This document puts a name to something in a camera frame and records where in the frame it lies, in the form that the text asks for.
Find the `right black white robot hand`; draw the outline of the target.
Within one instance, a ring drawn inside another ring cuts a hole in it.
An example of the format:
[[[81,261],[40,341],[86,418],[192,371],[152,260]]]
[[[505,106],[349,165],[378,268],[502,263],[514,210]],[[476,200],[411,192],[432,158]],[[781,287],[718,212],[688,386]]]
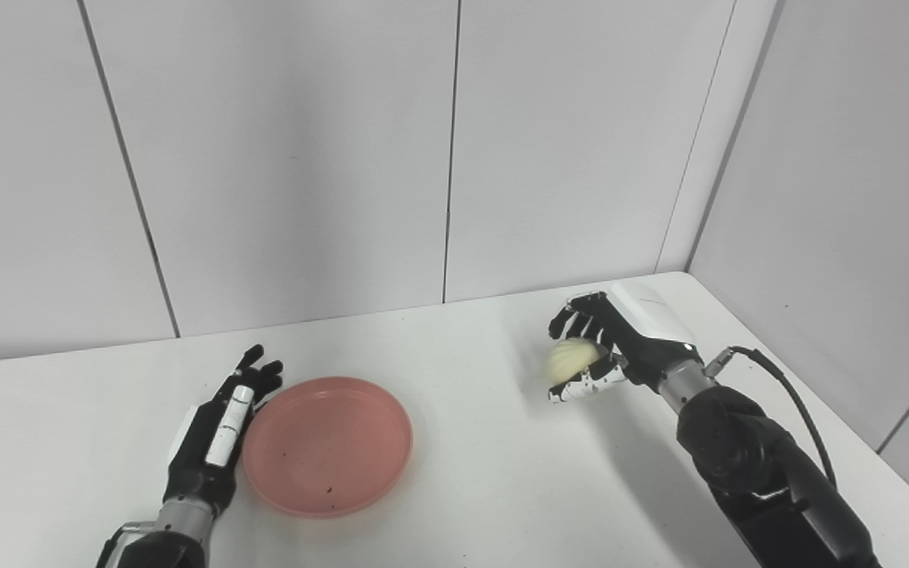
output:
[[[549,337],[581,339],[596,359],[548,389],[553,403],[571,402],[623,382],[645,386],[675,413],[713,385],[692,332],[653,289],[620,281],[606,291],[567,299]]]

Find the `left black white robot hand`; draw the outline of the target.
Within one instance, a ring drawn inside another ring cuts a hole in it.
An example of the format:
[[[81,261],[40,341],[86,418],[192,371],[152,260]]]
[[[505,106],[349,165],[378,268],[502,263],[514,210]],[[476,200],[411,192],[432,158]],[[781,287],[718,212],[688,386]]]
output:
[[[163,501],[199,501],[214,518],[230,507],[245,434],[260,403],[282,387],[282,362],[257,367],[263,356],[261,344],[245,351],[212,399],[195,409],[167,467]]]

